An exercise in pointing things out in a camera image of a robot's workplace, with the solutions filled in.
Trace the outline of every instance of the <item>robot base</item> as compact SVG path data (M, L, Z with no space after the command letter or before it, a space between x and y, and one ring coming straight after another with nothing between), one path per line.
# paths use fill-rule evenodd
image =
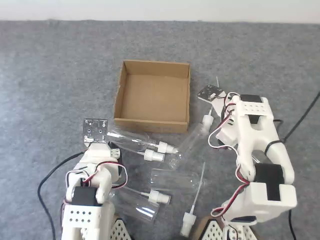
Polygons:
M205 217L201 220L198 228L194 232L192 240L261 240L257 233L250 226L243 226L236 228L236 231L226 226L229 229L229 238L224 238L224 224L221 219L214 219L212 217Z

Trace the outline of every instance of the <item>gray carpet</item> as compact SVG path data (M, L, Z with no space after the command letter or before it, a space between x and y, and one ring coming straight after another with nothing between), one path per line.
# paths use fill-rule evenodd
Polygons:
M283 136L320 89L320 26L204 22L0 22L0 236L3 240L51 239L37 199L37 186L55 165L84 149L83 118L109 118L124 59L191 64L191 124L209 109L196 93L220 79L226 91L269 99ZM320 102L287 142L295 169L298 206L292 220L298 239L319 239ZM183 134L153 134L178 145ZM148 189L157 163L124 153L128 185ZM200 173L206 160L206 187L195 208L198 220L227 200L239 183L231 151L208 146L188 166ZM60 237L59 208L65 173L55 173L43 197ZM136 240L179 239L192 195L175 194L154 225L125 218ZM290 240L288 214L256 226L262 239Z

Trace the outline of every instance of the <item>black cable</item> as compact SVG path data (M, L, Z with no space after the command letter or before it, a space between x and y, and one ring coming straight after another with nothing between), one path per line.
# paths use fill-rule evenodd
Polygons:
M293 128L287 133L287 135L282 138L282 142L285 143L288 138L291 136L291 134L297 129L297 127L301 124L301 122L306 118L306 116L308 115L308 113L310 112L310 110L313 108L313 106L316 104L317 100L320 97L320 91L318 92L318 94L315 96L314 100L311 102L311 104L309 105L309 107L306 109L306 111L304 112L304 114L301 116L301 118L296 122L296 124L293 126ZM293 240L297 240L296 238L296 234L294 231L294 228L292 226L292 220L291 220L291 215L292 215L292 209L289 210L289 214L288 214L288 221L289 221L289 227L290 227L290 231L293 237Z
M301 118L299 119L299 121L296 122L296 124L293 126L293 128L288 132L288 134L282 139L282 142L285 143L288 138L291 136L291 134L296 130L296 128L300 125L300 123L306 118L306 116L308 115L308 113L310 112L310 110L313 108L313 106L316 104L318 98L320 97L320 91L318 92L318 94L316 95L316 97L314 98L314 100L311 102L311 104L309 105L309 107L306 109L305 113L301 116Z
M290 231L291 231L293 240L297 240L294 228L292 227L291 214L292 214L292 209L289 210L289 214L288 214L289 227L290 227Z
M42 196L41 196L41 187L42 185L48 180L48 178L58 169L60 168L63 164L69 162L70 160L72 159L75 159L76 157L79 157L80 155L84 154L85 151L82 151L82 152L79 152L77 154L74 154L70 157L68 157L67 159L63 160L62 162L60 162L57 166L55 166L48 174L47 176L44 177L44 179L42 179L42 181L40 182L39 186L38 186L38 190L37 190L37 194L38 194L38 198L39 198L39 201L45 211L45 214L47 215L48 219L49 219L49 222L50 222L50 225L51 225L51 231L52 231L52 239L53 240L56 240L56 230L55 230L55 225L54 225L54 221L52 219L52 216L47 208L47 206L45 205L45 202L44 200L42 199Z

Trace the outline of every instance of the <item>white plastic bracket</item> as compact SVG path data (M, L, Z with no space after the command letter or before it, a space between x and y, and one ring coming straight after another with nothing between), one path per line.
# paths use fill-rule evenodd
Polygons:
M64 208L63 227L99 228L101 206L82 206L67 204Z

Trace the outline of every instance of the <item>bottle cap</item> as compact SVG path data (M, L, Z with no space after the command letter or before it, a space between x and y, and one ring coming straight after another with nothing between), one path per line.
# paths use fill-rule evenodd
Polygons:
M144 160L146 161L157 161L163 162L165 159L165 155L159 152L155 152L150 149L146 149L144 152Z
M185 212L184 216L183 216L183 224L182 224L182 228L180 230L180 234L186 238L189 237L190 231L192 226L195 224L196 221L196 216Z
M149 193L149 202L169 204L171 196L158 192L156 190L151 190Z
M160 141L158 146L158 152L159 153L168 153L168 154L175 154L178 150L174 147L169 145L166 142Z

